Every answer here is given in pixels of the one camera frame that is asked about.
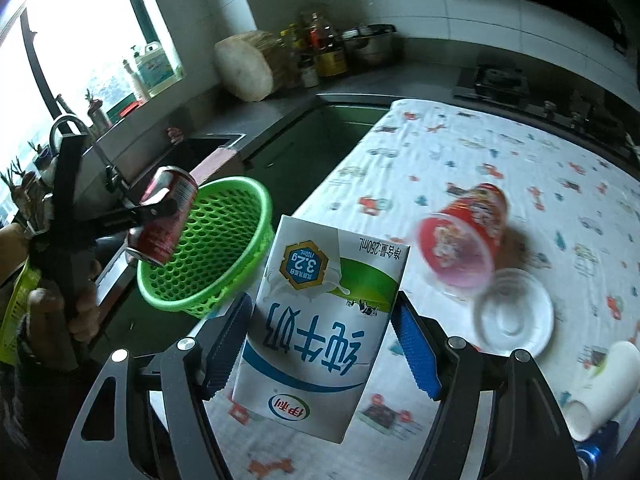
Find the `person's left hand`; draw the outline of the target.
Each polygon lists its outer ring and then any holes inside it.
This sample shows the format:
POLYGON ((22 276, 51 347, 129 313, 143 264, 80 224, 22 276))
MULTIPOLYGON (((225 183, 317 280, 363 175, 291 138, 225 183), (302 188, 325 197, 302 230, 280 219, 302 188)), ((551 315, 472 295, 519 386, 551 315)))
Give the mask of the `person's left hand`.
POLYGON ((75 344, 88 344, 100 328, 96 283, 101 265, 93 260, 86 287, 78 292, 74 317, 65 317, 65 302, 55 282, 41 280, 28 295, 27 338, 43 364, 72 370, 77 366, 75 344))

